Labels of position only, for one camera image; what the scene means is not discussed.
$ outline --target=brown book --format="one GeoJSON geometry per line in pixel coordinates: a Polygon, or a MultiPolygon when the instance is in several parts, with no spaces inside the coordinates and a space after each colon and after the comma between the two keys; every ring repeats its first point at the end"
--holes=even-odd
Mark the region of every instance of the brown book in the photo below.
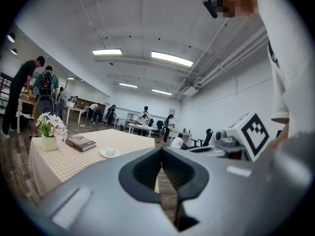
{"type": "Polygon", "coordinates": [[[80,152],[84,152],[96,146],[96,142],[93,142],[80,135],[72,136],[71,138],[67,139],[65,143],[76,148],[80,152]]]}

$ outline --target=beige tablecloth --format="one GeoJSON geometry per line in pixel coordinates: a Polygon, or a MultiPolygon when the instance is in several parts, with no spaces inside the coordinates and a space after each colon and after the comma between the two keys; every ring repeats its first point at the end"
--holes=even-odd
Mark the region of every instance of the beige tablecloth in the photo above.
{"type": "MultiPolygon", "coordinates": [[[[103,148],[115,148],[124,155],[155,147],[153,138],[132,135],[115,129],[80,135],[96,142],[96,147],[81,153],[58,140],[57,150],[44,151],[41,148],[41,138],[32,138],[29,168],[40,196],[45,196],[47,192],[87,166],[102,160],[110,160],[99,154],[103,148]]],[[[158,181],[156,181],[155,191],[158,192],[158,181]]]]}

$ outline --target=white vase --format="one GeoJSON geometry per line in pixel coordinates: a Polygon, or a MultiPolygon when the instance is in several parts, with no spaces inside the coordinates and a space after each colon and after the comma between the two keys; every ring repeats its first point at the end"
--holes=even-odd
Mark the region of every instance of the white vase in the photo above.
{"type": "Polygon", "coordinates": [[[41,136],[41,147],[45,151],[51,151],[57,149],[57,138],[56,137],[47,137],[41,136]]]}

